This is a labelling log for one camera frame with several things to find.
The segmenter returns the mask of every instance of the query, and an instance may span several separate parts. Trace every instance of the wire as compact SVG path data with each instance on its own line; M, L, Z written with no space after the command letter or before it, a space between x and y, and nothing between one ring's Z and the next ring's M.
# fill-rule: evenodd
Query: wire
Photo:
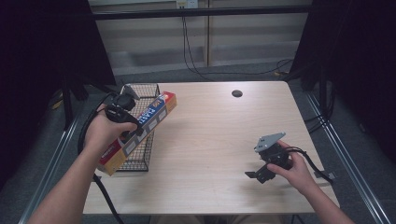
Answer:
M330 102L327 106L327 112L326 112L327 117L323 116L323 114L319 114L311 119L304 120L305 123L308 123L315 119L319 119L319 121L314 126L312 126L311 128L308 129L309 133L313 133L313 132L317 131L318 129L320 129L320 127L322 127L323 125L326 125L330 121L330 118L332 117L332 113L334 112L335 94L336 94L335 86L332 83L330 99L329 99Z
M312 169L314 169L315 172L317 172L317 174L319 174L323 179L327 180L327 182L329 182L332 185L332 180L326 176L325 174L323 174L318 167L312 162L311 158L309 158L308 154L303 151L302 149L300 149L299 147L285 147L285 150L288 152L298 152L301 153L305 158L306 161L308 161L309 165L312 167Z
M294 217L297 217L297 219L300 221L301 224L304 224L303 219L299 215L293 215L291 216L291 224L294 223Z
M182 17L181 19L182 19L182 22L183 22L183 37L184 37L184 39L183 39L183 47L184 47L184 49L183 49L183 55L184 55L184 63L186 64L187 68L188 68L191 72L193 72L193 73L199 75L199 76L200 76L201 78L203 78L203 79L206 79L206 80L209 80L209 81L215 81L215 80L210 79L210 78L208 78L208 77L204 77L204 75L246 75L246 76L264 75L264 74L267 74L267 73L279 71L279 68L281 68L281 67L283 67L283 66L285 66L285 65L287 65L287 64L289 64L289 63L291 63L291 62L293 62L293 59L283 59L283 60L280 60L279 62L277 62L276 68L271 69L271 70L268 70L268 71L265 71L265 72L260 72L260 73L229 73L229 72L228 72L228 73L217 73L217 72L206 72L206 73L203 73L203 72L200 72L200 71L198 71L198 69L196 68L195 63L194 63L194 60L193 60L192 55L191 55L191 48L190 48L190 41L189 41L189 36L188 36L186 18L185 18L185 17ZM189 66L189 64L187 63L187 58L186 58L186 43L187 43L187 48L188 48L189 54L190 54L190 60L191 60L192 68L191 68L191 67Z
M108 93L99 103L98 105L94 108L94 110L90 113L90 115L87 117L85 120L84 124L82 125L81 132L79 134L78 138L78 155L82 152L84 148L84 140L85 140L85 135L87 133L88 127L90 127L91 122L93 119L97 116L97 114L101 111L97 111L99 106L109 97L109 96L116 96L117 94L115 92L110 92ZM111 202L110 196L107 193L107 190L105 186L103 185L102 181L100 178L96 175L93 174L93 181L95 181L96 185L99 187L99 189L102 191L103 196L106 199L106 202L108 204L108 207L110 208L111 213L113 214L114 218L120 223L123 224L124 222L120 218L120 215L117 213L116 208L114 207L113 202Z

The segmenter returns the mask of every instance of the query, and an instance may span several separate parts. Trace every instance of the human hand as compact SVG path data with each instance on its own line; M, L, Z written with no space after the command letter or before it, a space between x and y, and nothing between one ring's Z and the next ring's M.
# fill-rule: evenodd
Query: human hand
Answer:
M91 122L85 135L85 147L99 150L101 154L121 133L137 129L137 125L131 122L116 123L109 120L104 111L105 108L106 105L99 106L97 110L99 113Z
M289 147L288 144L278 141L278 143L283 147ZM297 152L290 152L291 156L291 168L285 170L275 164L269 163L267 169L274 172L277 175L285 177L289 183L294 186L300 193L305 195L312 188L318 188L317 183L312 178L308 171L308 167L304 161L304 158L300 156Z

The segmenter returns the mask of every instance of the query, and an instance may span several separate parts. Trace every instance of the metal wire basket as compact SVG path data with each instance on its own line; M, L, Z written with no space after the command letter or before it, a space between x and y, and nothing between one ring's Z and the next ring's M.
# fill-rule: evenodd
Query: metal wire basket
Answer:
M140 100L136 101L136 106L130 111L130 114L135 118L138 118L139 115L160 95L160 88L158 84L151 83L131 84L131 86L132 89L134 89L134 91L140 96ZM132 154L118 171L148 171L153 139L154 131L151 132L139 144L139 146L134 149Z

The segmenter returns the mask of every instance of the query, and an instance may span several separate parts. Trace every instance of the wall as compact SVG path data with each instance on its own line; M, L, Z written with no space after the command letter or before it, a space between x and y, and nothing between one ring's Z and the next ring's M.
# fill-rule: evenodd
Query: wall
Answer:
M92 12L174 9L176 1L91 1ZM199 1L199 7L269 7L310 5L309 0ZM277 62L293 58L306 13L186 18L191 56L197 67ZM115 75L186 68L181 18L98 21Z

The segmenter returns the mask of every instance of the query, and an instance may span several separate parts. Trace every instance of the finger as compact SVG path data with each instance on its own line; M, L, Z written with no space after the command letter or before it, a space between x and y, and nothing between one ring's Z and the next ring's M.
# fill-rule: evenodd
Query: finger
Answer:
M104 115L105 114L104 110L105 110L106 107L107 107L107 105L101 104L101 105L99 105L99 107L98 107L98 109L96 111L99 112L98 114Z
M303 157L300 154L298 154L298 152L289 152L289 155L291 156L291 159L294 161L303 159Z
M117 124L121 132L129 131L132 132L137 129L137 125L131 122L124 122Z
M277 140L277 143L280 144L282 147L290 147L287 143L283 142L282 140Z
M281 176L283 176L283 177L287 177L288 176L288 171L287 170L285 170L285 169L283 169L282 167L280 167L280 166L277 166L277 165L275 165L275 164L272 164L272 163L269 163L268 165L267 165L267 169L269 170L269 171L272 171L272 172L274 172L275 174L277 174L277 175L281 175Z
M293 160L288 159L288 165L290 165L292 167L293 166Z

